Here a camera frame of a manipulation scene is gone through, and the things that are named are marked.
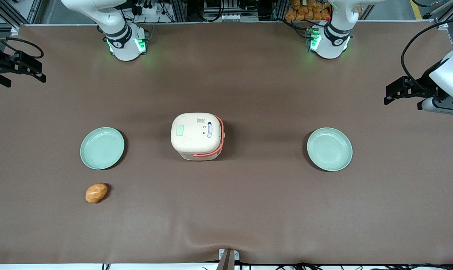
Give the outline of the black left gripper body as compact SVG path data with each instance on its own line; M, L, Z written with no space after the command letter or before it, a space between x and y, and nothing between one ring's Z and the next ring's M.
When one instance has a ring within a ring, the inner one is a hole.
M430 74L435 71L440 64L434 64L425 72L423 75L417 79L418 86L414 87L414 96L415 97L422 97L422 98L429 98L429 97L436 97L438 96L442 89L435 83L431 78Z

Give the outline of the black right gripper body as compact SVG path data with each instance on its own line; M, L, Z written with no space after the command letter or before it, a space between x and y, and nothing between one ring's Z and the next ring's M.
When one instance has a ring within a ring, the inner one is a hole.
M0 74L12 72L14 74L21 74L21 70L17 68L15 63L19 59L20 52L15 52L13 55L0 52Z

